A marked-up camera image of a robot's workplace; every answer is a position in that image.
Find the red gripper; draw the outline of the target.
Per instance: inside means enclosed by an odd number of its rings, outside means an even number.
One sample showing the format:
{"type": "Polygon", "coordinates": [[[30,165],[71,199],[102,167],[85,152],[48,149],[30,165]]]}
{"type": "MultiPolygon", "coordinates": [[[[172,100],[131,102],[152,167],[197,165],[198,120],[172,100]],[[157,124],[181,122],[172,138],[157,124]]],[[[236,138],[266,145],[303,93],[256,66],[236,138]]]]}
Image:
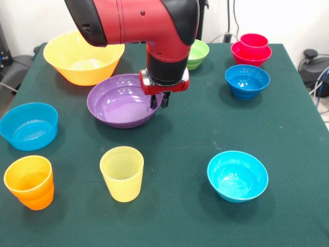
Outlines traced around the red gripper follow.
{"type": "Polygon", "coordinates": [[[190,84],[190,74],[187,68],[184,70],[181,81],[171,86],[158,85],[155,82],[153,82],[150,79],[150,77],[147,75],[146,69],[143,69],[139,72],[139,79],[144,94],[151,95],[151,99],[150,99],[151,109],[157,109],[158,107],[157,94],[163,93],[161,107],[164,109],[168,107],[171,92],[176,93],[176,92],[186,91],[190,84]]]}

